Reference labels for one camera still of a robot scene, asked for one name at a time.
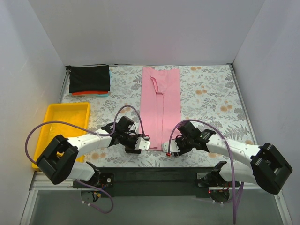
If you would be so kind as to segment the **pink t shirt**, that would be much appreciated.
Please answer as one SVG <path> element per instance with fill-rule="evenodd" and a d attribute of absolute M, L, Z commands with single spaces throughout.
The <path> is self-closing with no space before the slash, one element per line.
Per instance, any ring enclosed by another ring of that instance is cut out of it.
<path fill-rule="evenodd" d="M 162 150 L 175 125 L 181 121 L 180 70 L 142 69 L 140 117 L 150 150 Z"/>

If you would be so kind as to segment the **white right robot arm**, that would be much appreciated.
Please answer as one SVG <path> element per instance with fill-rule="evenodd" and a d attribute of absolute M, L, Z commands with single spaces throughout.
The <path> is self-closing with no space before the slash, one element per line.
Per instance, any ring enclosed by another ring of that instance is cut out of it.
<path fill-rule="evenodd" d="M 217 163 L 210 173 L 201 178 L 201 183 L 209 187 L 237 181 L 257 184 L 266 192 L 277 195 L 293 171 L 279 150 L 270 143 L 259 146 L 225 139 L 214 128 L 200 131 L 190 121 L 182 122 L 177 129 L 180 135 L 168 145 L 168 152 L 174 156 L 197 149 L 238 162 L 238 165 L 225 161 Z"/>

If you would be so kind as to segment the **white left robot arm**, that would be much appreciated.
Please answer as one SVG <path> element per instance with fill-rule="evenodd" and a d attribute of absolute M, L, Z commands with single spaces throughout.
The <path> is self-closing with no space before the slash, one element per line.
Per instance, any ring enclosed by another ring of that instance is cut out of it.
<path fill-rule="evenodd" d="M 73 179 L 80 180 L 91 188 L 106 186 L 108 175 L 103 176 L 91 162 L 80 163 L 77 158 L 118 144 L 124 146 L 125 152 L 130 154 L 148 150 L 149 137 L 144 133 L 136 133 L 131 129 L 133 126 L 135 123 L 123 116 L 118 122 L 107 124 L 96 132 L 70 138 L 57 135 L 36 160 L 37 166 L 54 185 Z"/>

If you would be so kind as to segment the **floral patterned table mat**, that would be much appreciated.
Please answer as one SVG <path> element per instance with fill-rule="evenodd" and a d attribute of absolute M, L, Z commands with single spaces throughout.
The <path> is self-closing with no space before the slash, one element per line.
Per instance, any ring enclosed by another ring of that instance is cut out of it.
<path fill-rule="evenodd" d="M 98 130 L 114 117 L 128 116 L 137 122 L 140 106 L 141 66 L 111 67 L 111 91 L 105 98 L 91 98 L 90 130 Z M 229 66 L 180 66 L 181 119 L 192 119 L 201 130 L 216 127 L 226 138 L 255 144 L 236 81 Z M 127 154 L 120 145 L 100 148 L 85 157 L 97 166 L 192 167 L 214 166 L 224 156 L 192 150 L 167 157 L 157 150 Z"/>

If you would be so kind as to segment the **yellow plastic tray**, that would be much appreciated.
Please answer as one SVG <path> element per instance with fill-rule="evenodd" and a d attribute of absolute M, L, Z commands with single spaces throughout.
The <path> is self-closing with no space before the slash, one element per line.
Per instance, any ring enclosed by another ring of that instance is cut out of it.
<path fill-rule="evenodd" d="M 40 128 L 33 160 L 45 150 L 50 141 L 57 135 L 65 138 L 79 137 L 87 134 L 90 119 L 90 103 L 62 103 L 48 106 L 44 122 L 50 122 Z"/>

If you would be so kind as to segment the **red folded t shirt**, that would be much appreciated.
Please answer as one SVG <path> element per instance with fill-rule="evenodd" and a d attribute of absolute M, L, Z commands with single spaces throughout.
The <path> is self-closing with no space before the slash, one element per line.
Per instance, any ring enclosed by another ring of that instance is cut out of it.
<path fill-rule="evenodd" d="M 89 95 L 96 95 L 96 96 L 106 96 L 108 95 L 108 91 L 98 91 L 98 90 L 89 90 L 89 91 L 78 91 L 73 92 L 70 95 L 72 96 L 89 96 Z"/>

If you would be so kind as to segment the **black folded t shirt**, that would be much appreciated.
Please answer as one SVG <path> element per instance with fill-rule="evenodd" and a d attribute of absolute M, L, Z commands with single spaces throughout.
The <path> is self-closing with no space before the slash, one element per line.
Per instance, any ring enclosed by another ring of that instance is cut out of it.
<path fill-rule="evenodd" d="M 69 71 L 69 92 L 110 91 L 108 65 L 92 67 L 66 66 Z"/>

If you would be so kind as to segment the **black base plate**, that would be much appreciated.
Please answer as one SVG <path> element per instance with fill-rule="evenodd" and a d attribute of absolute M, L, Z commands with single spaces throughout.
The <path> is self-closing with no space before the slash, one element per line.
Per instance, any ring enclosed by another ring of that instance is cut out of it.
<path fill-rule="evenodd" d="M 209 197 L 209 188 L 225 192 L 232 187 L 218 167 L 100 167 L 89 185 L 104 188 L 112 197 Z"/>

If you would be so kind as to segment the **aluminium frame rail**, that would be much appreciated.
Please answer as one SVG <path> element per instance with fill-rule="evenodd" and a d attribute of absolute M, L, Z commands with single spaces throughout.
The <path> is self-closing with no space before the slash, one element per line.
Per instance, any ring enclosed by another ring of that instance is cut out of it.
<path fill-rule="evenodd" d="M 35 171 L 33 173 L 33 178 L 29 188 L 29 195 L 22 213 L 21 225 L 29 225 L 36 203 L 36 199 L 39 191 L 67 191 L 67 190 L 77 190 L 73 188 L 73 181 L 67 179 L 58 185 L 54 185 L 42 172 Z"/>

